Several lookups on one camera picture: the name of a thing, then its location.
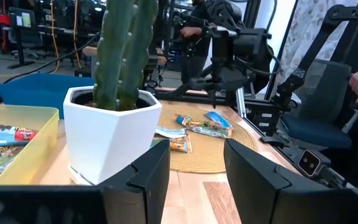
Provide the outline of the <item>silver white granola bar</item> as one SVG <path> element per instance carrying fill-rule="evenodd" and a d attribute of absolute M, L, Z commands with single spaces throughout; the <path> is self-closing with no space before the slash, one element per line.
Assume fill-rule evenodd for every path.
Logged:
<path fill-rule="evenodd" d="M 183 138 L 187 136 L 186 129 L 169 129 L 162 126 L 157 126 L 155 133 L 169 139 Z"/>

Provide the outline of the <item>round woven straw mat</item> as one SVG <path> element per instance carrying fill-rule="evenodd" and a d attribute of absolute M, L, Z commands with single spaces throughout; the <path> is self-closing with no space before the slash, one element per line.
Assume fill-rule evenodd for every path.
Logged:
<path fill-rule="evenodd" d="M 159 126 L 169 129 L 180 129 L 183 126 L 174 120 L 175 114 L 191 116 L 194 119 L 206 120 L 205 113 L 215 110 L 224 116 L 233 126 L 232 138 L 247 146 L 249 149 L 259 151 L 257 139 L 245 127 L 245 122 L 240 119 L 232 108 L 210 105 L 162 101 L 163 105 Z M 170 156 L 170 169 L 178 172 L 192 172 L 200 174 L 216 174 L 225 172 L 224 165 L 224 139 L 207 136 L 188 131 L 191 153 L 172 151 Z"/>

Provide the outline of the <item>blue red granola bar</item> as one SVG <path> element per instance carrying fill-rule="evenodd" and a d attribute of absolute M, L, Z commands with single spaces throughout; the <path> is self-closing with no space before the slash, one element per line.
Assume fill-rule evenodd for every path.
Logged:
<path fill-rule="evenodd" d="M 0 146 L 25 146 L 37 133 L 33 129 L 0 124 Z"/>

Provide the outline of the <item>light blue granola bar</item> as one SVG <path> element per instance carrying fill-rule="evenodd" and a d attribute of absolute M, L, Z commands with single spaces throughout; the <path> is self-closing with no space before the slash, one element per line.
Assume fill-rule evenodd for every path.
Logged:
<path fill-rule="evenodd" d="M 232 124 L 221 114 L 216 111 L 209 111 L 204 114 L 208 119 L 215 123 L 219 123 L 223 128 L 232 129 Z"/>

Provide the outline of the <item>orange blue granola bar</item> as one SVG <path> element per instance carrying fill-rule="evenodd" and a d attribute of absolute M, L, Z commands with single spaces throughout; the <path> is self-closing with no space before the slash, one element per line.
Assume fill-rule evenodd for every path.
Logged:
<path fill-rule="evenodd" d="M 170 149 L 178 152 L 192 153 L 192 146 L 189 135 L 170 140 Z"/>

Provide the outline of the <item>silver aluminium bracket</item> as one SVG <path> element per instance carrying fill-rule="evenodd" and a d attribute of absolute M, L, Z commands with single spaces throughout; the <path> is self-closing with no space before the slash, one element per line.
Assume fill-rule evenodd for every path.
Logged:
<path fill-rule="evenodd" d="M 247 117 L 247 111 L 245 106 L 244 99 L 244 88 L 238 88 L 236 90 L 236 103 L 237 103 L 237 113 L 241 118 Z"/>

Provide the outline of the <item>black office chair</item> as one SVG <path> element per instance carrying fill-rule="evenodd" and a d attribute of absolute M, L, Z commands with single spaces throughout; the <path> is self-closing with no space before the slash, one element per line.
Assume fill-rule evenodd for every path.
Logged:
<path fill-rule="evenodd" d="M 350 137 L 334 125 L 343 106 L 352 68 L 346 64 L 316 59 L 303 86 L 295 91 L 301 100 L 295 115 L 283 114 L 280 123 L 287 135 L 322 147 L 349 149 Z"/>

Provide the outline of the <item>black standing desk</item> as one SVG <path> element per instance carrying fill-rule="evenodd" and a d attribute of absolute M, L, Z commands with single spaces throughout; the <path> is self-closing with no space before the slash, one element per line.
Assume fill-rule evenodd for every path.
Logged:
<path fill-rule="evenodd" d="M 8 8 L 10 18 L 10 40 L 17 44 L 15 58 L 19 63 L 14 68 L 31 64 L 24 54 L 39 58 L 48 52 L 60 57 L 71 52 L 89 39 L 86 30 L 79 30 L 81 12 L 72 0 L 21 1 Z"/>

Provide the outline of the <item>person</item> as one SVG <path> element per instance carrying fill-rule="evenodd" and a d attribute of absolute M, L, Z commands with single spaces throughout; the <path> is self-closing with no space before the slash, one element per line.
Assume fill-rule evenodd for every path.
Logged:
<path fill-rule="evenodd" d="M 186 22 L 185 27 L 200 27 L 203 30 L 204 23 L 201 22 L 202 19 L 212 22 L 206 8 L 206 0 L 192 0 L 192 6 L 195 8 L 190 14 L 189 21 Z M 211 38 L 206 35 L 204 30 L 202 35 L 194 35 L 189 38 L 184 38 L 181 35 L 181 37 L 183 49 L 186 50 L 188 47 L 193 49 L 190 53 L 182 53 L 180 57 L 181 82 L 186 84 L 190 78 L 195 77 L 203 70 L 208 58 Z"/>

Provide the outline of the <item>green red granola bar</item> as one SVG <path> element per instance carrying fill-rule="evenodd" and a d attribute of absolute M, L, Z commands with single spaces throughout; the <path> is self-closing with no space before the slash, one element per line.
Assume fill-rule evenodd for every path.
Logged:
<path fill-rule="evenodd" d="M 217 138 L 231 138 L 232 129 L 223 128 L 219 123 L 208 120 L 194 119 L 188 115 L 175 114 L 174 120 L 182 124 L 186 129 L 195 133 Z"/>

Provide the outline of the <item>tall green cactus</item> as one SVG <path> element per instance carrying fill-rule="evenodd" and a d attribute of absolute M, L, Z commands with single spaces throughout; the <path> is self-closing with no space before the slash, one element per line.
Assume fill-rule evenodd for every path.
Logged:
<path fill-rule="evenodd" d="M 107 0 L 94 72 L 97 108 L 136 109 L 157 13 L 158 0 Z"/>

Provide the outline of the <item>translucent yellow plastic bin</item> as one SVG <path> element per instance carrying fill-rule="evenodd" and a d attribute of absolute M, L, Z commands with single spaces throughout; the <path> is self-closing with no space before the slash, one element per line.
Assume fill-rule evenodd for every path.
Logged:
<path fill-rule="evenodd" d="M 39 132 L 0 175 L 0 185 L 29 185 L 38 181 L 57 154 L 58 122 L 56 108 L 0 105 L 0 124 L 18 125 Z"/>

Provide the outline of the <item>white hexagonal plant pot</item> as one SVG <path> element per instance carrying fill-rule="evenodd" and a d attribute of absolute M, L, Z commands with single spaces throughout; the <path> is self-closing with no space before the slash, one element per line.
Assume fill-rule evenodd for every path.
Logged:
<path fill-rule="evenodd" d="M 78 185 L 97 185 L 146 153 L 157 129 L 162 104 L 148 91 L 144 108 L 109 111 L 75 103 L 92 86 L 74 87 L 63 102 L 69 171 Z"/>

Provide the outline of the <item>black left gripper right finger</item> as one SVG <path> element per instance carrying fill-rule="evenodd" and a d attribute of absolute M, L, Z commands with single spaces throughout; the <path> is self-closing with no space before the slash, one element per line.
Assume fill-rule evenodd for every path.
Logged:
<path fill-rule="evenodd" d="M 242 224 L 358 224 L 358 189 L 321 185 L 234 139 L 224 162 Z"/>

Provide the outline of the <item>patterned white cloth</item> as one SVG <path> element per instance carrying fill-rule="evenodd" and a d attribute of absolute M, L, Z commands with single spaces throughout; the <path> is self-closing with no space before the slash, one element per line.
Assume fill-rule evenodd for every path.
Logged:
<path fill-rule="evenodd" d="M 298 0 L 281 57 L 282 73 L 276 83 L 284 82 L 299 66 L 318 34 L 328 9 L 334 5 L 356 6 L 358 0 Z"/>

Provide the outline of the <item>blue plastic bin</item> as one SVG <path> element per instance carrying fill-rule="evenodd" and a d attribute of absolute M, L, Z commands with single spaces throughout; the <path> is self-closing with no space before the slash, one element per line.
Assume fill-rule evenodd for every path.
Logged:
<path fill-rule="evenodd" d="M 93 84 L 89 77 L 36 73 L 0 85 L 0 96 L 8 105 L 56 108 L 63 119 L 63 101 L 68 89 Z"/>

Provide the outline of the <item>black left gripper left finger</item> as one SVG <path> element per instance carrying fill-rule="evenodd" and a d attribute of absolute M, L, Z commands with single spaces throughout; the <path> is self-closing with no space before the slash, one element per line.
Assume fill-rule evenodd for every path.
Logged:
<path fill-rule="evenodd" d="M 0 186 L 0 224 L 161 224 L 169 144 L 158 142 L 94 186 Z"/>

